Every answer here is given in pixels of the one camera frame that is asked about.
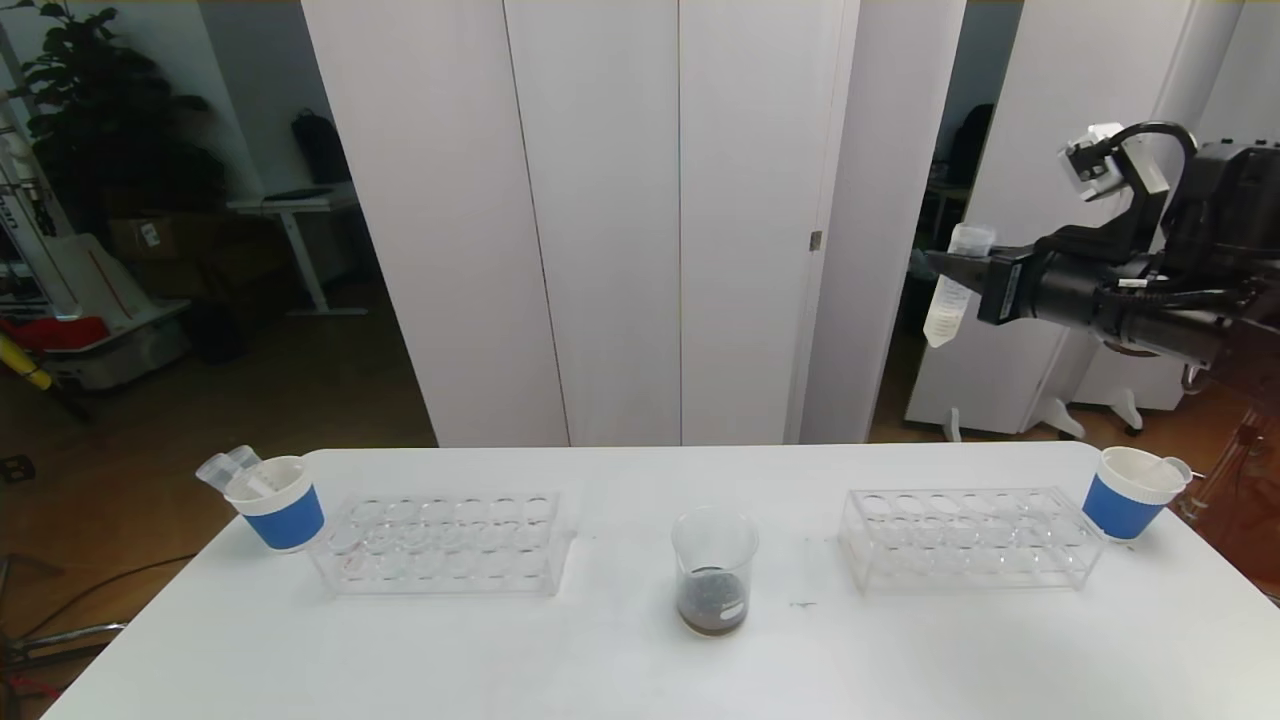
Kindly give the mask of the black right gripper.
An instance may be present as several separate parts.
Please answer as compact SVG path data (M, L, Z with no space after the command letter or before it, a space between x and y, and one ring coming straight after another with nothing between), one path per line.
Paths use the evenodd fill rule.
M980 293L977 316L991 325L1038 319L1084 329L1097 314L1100 266L1065 252L1032 246L997 247L989 256L931 250L925 260L941 279Z

